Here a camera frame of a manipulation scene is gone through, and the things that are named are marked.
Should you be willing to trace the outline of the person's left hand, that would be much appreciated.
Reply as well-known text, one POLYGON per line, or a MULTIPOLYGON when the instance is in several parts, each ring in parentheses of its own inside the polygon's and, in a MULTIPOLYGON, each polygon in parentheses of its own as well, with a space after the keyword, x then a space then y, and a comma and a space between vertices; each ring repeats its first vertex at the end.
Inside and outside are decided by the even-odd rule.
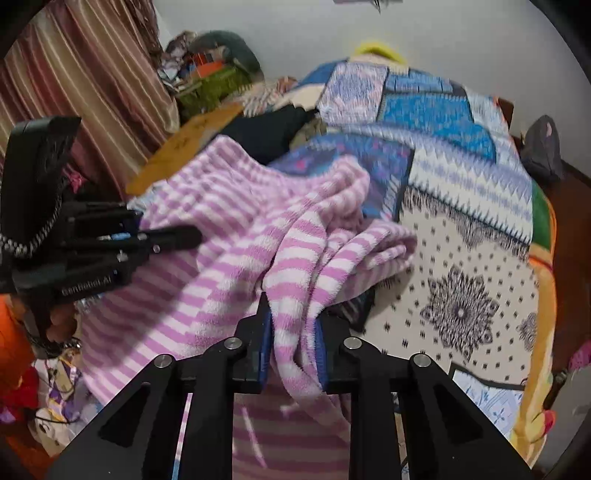
MULTIPOLYGON (((13 318, 24 324, 25 318, 29 315, 28 307, 14 295, 9 296, 6 304, 13 318)), ((73 304, 54 307, 49 315, 51 325, 45 331, 47 339, 57 343, 68 341, 77 330, 75 315, 76 309, 73 304)))

